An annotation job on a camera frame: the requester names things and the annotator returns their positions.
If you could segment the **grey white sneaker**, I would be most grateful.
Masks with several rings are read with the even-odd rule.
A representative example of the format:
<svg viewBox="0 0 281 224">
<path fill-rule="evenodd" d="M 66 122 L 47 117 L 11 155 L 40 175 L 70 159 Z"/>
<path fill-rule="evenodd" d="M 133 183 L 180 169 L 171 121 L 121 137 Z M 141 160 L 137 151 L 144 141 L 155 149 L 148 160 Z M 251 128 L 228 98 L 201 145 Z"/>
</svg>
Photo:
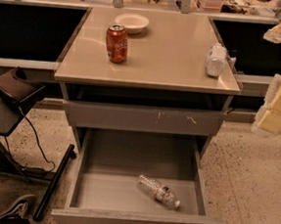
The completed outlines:
<svg viewBox="0 0 281 224">
<path fill-rule="evenodd" d="M 33 208 L 37 196 L 34 194 L 18 197 L 10 207 L 0 212 L 0 219 L 25 218 Z"/>
</svg>

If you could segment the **clear plastic water bottle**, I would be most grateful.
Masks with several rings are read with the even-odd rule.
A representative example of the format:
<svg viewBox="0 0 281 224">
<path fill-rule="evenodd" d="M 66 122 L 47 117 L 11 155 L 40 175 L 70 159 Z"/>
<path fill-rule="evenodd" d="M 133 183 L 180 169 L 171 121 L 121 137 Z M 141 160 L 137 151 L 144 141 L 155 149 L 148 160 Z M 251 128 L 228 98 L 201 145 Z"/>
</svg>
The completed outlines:
<svg viewBox="0 0 281 224">
<path fill-rule="evenodd" d="M 181 204 L 169 186 L 162 184 L 154 178 L 140 175 L 137 179 L 137 187 L 142 193 L 148 195 L 149 198 L 160 202 L 170 210 L 177 209 Z"/>
</svg>

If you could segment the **black device on stand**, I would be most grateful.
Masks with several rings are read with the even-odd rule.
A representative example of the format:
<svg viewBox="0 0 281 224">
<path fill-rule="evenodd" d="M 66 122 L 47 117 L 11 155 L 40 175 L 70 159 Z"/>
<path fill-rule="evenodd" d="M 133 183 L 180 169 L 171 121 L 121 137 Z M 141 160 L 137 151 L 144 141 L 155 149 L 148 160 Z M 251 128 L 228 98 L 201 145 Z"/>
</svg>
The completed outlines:
<svg viewBox="0 0 281 224">
<path fill-rule="evenodd" d="M 0 75 L 0 98 L 9 109 L 27 113 L 47 95 L 45 85 L 26 78 L 25 71 L 15 67 Z"/>
</svg>

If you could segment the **grey drawer cabinet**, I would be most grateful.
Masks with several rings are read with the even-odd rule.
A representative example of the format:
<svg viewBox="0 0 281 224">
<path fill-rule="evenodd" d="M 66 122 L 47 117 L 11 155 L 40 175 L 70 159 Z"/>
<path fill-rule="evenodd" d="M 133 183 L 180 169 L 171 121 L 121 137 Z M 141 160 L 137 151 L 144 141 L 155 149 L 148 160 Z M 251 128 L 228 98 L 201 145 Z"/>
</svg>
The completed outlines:
<svg viewBox="0 0 281 224">
<path fill-rule="evenodd" d="M 230 67 L 218 78 L 206 73 L 209 47 L 217 41 L 207 16 L 144 12 L 150 21 L 147 28 L 130 36 L 126 61 L 114 64 L 107 56 L 105 36 L 119 13 L 106 6 L 91 9 L 54 74 L 64 101 L 226 113 L 241 89 Z M 77 145 L 94 128 L 70 126 Z M 203 153 L 214 135 L 192 136 Z"/>
</svg>

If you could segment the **black stand leg bar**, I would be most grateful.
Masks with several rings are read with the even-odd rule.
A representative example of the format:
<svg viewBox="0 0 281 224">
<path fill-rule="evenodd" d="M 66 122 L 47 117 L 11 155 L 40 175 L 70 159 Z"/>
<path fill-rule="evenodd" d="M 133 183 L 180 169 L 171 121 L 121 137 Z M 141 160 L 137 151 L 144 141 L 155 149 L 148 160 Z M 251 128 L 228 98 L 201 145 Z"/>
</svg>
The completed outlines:
<svg viewBox="0 0 281 224">
<path fill-rule="evenodd" d="M 43 220 L 45 209 L 47 208 L 47 205 L 49 204 L 49 201 L 52 198 L 56 187 L 58 186 L 58 183 L 60 181 L 61 176 L 64 173 L 66 165 L 68 165 L 70 159 L 75 159 L 75 158 L 76 158 L 76 153 L 74 151 L 74 145 L 70 144 L 68 145 L 67 151 L 64 153 L 62 161 L 59 164 L 57 171 L 53 175 L 51 182 L 47 187 L 47 190 L 45 191 L 45 194 L 39 203 L 39 206 L 36 208 L 35 212 L 33 213 L 33 220 L 35 222 L 40 222 Z"/>
</svg>

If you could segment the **orange soda can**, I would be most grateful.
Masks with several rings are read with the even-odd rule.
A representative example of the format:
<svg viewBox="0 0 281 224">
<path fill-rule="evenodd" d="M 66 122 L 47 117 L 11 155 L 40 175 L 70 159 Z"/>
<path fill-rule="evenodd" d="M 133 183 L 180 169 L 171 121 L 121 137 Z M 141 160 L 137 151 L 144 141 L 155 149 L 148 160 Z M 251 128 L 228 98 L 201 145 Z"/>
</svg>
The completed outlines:
<svg viewBox="0 0 281 224">
<path fill-rule="evenodd" d="M 127 56 L 127 31 L 122 23 L 109 24 L 106 31 L 107 55 L 112 63 L 123 63 Z"/>
</svg>

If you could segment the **open grey lower drawer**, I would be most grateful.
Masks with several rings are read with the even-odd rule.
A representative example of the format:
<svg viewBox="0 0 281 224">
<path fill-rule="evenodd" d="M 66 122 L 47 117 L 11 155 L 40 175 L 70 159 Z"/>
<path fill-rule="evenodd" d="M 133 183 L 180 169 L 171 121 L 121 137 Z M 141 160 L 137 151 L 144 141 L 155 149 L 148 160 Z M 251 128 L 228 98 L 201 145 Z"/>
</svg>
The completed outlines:
<svg viewBox="0 0 281 224">
<path fill-rule="evenodd" d="M 196 140 L 185 135 L 106 129 L 85 132 L 58 224 L 223 224 L 210 216 Z M 180 199 L 170 210 L 141 192 L 140 175 Z"/>
</svg>

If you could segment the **closed grey upper drawer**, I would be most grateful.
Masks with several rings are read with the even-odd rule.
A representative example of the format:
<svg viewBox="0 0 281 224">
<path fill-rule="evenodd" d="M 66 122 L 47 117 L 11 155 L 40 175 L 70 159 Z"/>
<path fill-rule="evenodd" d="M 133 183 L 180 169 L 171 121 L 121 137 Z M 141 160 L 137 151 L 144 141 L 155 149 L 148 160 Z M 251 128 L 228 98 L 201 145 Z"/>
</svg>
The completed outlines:
<svg viewBox="0 0 281 224">
<path fill-rule="evenodd" d="M 163 107 L 141 107 L 85 101 L 64 101 L 72 127 L 95 127 L 139 132 L 184 135 L 215 135 L 225 112 L 209 112 Z"/>
</svg>

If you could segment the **white bowl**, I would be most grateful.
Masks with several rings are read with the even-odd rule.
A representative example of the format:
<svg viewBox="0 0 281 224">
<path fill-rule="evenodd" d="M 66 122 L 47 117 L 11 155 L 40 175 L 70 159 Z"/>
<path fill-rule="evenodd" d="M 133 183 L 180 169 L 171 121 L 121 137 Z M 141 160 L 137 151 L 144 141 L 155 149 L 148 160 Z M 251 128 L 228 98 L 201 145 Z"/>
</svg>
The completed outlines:
<svg viewBox="0 0 281 224">
<path fill-rule="evenodd" d="M 120 14 L 116 17 L 115 23 L 121 23 L 127 34 L 138 34 L 143 28 L 146 28 L 149 24 L 149 20 L 145 16 L 137 15 L 134 13 Z"/>
</svg>

